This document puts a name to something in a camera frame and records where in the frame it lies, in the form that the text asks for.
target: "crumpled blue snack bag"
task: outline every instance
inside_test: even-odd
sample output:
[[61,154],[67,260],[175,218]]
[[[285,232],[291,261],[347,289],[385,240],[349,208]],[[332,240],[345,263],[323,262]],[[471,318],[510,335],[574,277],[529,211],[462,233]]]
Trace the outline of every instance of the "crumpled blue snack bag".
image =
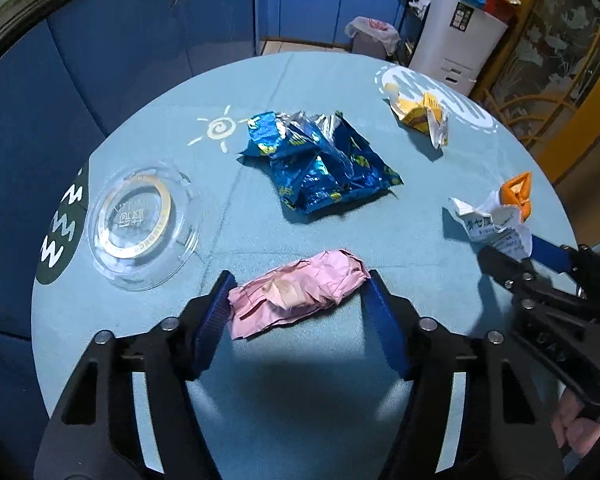
[[402,184],[341,115],[266,112],[247,122],[246,156],[266,156],[280,200],[311,213]]

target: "sun drawing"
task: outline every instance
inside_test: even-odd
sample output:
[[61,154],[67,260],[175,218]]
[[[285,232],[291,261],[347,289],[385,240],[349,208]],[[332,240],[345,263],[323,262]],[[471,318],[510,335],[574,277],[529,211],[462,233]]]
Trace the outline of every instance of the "sun drawing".
[[[209,137],[209,139],[219,140],[220,149],[223,153],[226,153],[228,151],[225,139],[235,131],[236,127],[235,121],[228,116],[230,109],[231,105],[227,105],[227,107],[224,109],[224,114],[222,115],[222,117],[218,117],[213,121],[209,121],[209,119],[205,119],[204,117],[198,117],[199,121],[209,123],[206,127],[206,136]],[[247,121],[248,119],[241,119],[238,122],[245,123]],[[193,140],[190,140],[187,143],[187,146],[192,146],[196,142],[200,142],[200,140],[204,138],[204,136],[200,136]]]

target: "pink crumpled paper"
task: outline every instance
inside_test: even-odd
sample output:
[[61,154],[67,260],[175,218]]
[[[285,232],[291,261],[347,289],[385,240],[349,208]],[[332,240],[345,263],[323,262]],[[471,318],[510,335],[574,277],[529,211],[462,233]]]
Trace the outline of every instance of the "pink crumpled paper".
[[270,270],[229,291],[231,338],[249,337],[338,305],[367,278],[362,260],[343,249]]

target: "silver bolt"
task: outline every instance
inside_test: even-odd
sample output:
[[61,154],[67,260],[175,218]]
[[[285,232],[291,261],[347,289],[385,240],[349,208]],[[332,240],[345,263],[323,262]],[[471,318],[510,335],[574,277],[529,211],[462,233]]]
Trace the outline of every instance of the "silver bolt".
[[498,332],[497,330],[491,330],[491,332],[489,332],[487,334],[487,338],[494,345],[499,345],[500,343],[502,343],[504,341],[504,336],[500,332]]
[[427,332],[433,332],[435,329],[438,328],[438,324],[436,323],[436,320],[432,319],[430,317],[423,317],[418,322],[418,325],[420,326],[421,329],[426,330]]
[[165,332],[170,332],[171,330],[176,330],[180,321],[177,317],[166,317],[160,322],[160,328]]
[[109,330],[100,330],[95,336],[93,336],[93,340],[98,345],[104,345],[109,339],[113,337],[113,332]]

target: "light blue tabletop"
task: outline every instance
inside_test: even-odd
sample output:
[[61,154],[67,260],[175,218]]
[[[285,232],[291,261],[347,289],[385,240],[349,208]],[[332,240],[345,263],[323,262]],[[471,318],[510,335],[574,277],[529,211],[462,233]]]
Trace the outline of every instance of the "light blue tabletop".
[[[448,109],[443,156],[428,137],[396,122],[382,100],[382,83],[390,80],[407,97],[432,91]],[[241,121],[266,110],[341,110],[404,185],[312,222],[285,210],[267,175],[238,161],[248,140]],[[223,127],[230,131],[234,125],[231,135],[218,139]],[[90,202],[123,166],[156,160],[171,161],[200,189],[205,217],[196,253],[161,286],[126,292],[93,267],[85,229],[62,274],[49,285],[35,283],[33,351],[50,414],[98,330],[109,328],[117,336],[144,332],[179,314],[189,298],[208,293],[223,269],[243,283],[326,249],[347,248],[360,256],[394,294],[410,298],[422,316],[453,332],[483,336],[502,328],[510,295],[481,275],[462,225],[446,208],[449,197],[479,205],[523,171],[534,178],[529,227],[555,244],[575,244],[552,186],[512,134],[442,84],[369,57],[277,54],[182,83],[134,114],[91,155]],[[554,283],[573,291],[563,276],[554,276]],[[536,370],[535,378],[547,394],[547,376]],[[454,459],[463,385],[458,374],[439,468]],[[145,460],[161,470],[141,374],[134,386]],[[225,480],[375,479],[409,390],[386,364],[358,295],[326,316],[253,340],[231,341],[225,331],[209,371],[189,384]]]

